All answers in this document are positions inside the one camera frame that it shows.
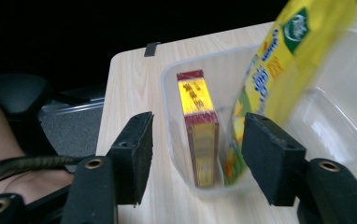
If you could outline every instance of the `transparent plastic container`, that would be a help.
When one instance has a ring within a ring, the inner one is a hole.
[[[230,49],[170,64],[162,75],[165,123],[170,158],[190,191],[209,200],[246,193],[257,188],[250,172],[232,186],[224,186],[221,164],[230,136],[228,124],[244,74],[258,45]],[[219,117],[219,164],[213,188],[198,188],[193,181],[190,150],[179,98],[176,74],[202,69]],[[307,160],[326,158],[357,172],[357,30],[349,30],[332,48],[314,84],[293,111],[289,134],[307,148]]]

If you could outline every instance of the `yellow packet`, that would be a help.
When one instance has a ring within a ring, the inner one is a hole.
[[[247,169],[241,153],[246,113],[284,125],[328,49],[356,13],[357,0],[290,0],[282,9],[254,55],[234,105],[232,140],[223,167],[226,185],[234,184]]]

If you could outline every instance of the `black chair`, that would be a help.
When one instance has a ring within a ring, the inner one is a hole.
[[[26,155],[57,155],[38,119],[52,96],[53,87],[41,76],[0,74],[0,107]]]

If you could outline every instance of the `bare skin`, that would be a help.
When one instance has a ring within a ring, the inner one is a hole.
[[[0,161],[8,158],[22,157],[13,132],[0,108]],[[73,181],[73,174],[66,170],[32,171],[0,181],[0,193],[18,193],[25,203],[31,203]]]

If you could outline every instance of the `yellow snack bag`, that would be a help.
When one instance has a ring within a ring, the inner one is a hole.
[[[223,167],[231,185],[247,169],[241,145],[247,112],[284,125],[323,57],[357,14],[357,0],[290,0],[246,71],[232,114]]]

